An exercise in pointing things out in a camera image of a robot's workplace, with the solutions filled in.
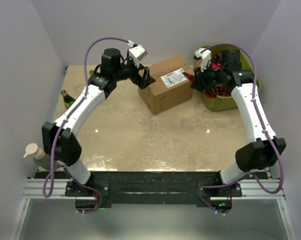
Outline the red black utility knife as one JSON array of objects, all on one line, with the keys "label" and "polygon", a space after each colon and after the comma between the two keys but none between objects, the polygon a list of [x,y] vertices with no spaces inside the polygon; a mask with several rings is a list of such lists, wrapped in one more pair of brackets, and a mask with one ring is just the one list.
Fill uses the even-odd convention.
[{"label": "red black utility knife", "polygon": [[194,81],[195,81],[195,76],[194,75],[192,75],[192,74],[189,74],[189,73],[187,73],[187,72],[183,72],[183,75],[191,82],[191,83],[193,83]]}]

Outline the brown cardboard express box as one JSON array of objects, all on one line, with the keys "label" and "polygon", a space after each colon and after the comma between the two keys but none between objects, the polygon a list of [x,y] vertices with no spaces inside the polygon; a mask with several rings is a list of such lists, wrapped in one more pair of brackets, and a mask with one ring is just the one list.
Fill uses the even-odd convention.
[{"label": "brown cardboard express box", "polygon": [[138,93],[153,115],[192,98],[191,82],[185,74],[193,75],[194,71],[180,55],[151,65],[149,72],[155,82]]}]

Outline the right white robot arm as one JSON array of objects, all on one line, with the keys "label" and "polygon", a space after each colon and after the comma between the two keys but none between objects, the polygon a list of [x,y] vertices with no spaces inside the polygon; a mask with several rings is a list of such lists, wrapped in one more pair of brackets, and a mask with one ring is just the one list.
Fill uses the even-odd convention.
[{"label": "right white robot arm", "polygon": [[216,85],[223,85],[239,109],[244,123],[247,143],[235,153],[235,162],[219,172],[213,184],[216,195],[223,197],[231,184],[256,170],[264,170],[280,161],[286,148],[284,138],[277,137],[263,110],[254,70],[244,69],[239,49],[221,50],[213,59],[210,47],[200,47],[194,53],[199,67],[194,69],[191,88],[216,96]]}]

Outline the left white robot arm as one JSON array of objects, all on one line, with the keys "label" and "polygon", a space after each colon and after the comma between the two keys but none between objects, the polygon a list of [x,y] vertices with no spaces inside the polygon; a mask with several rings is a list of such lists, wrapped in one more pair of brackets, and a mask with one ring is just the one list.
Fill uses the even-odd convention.
[{"label": "left white robot arm", "polygon": [[82,147],[77,135],[91,113],[108,98],[119,81],[129,79],[141,90],[155,82],[150,76],[150,69],[141,64],[147,54],[141,45],[136,44],[128,49],[126,58],[116,48],[104,50],[101,64],[95,68],[88,79],[88,86],[76,101],[53,123],[45,122],[42,126],[44,152],[78,181],[76,190],[82,196],[91,195],[94,184],[89,181],[91,173],[80,159]]}]

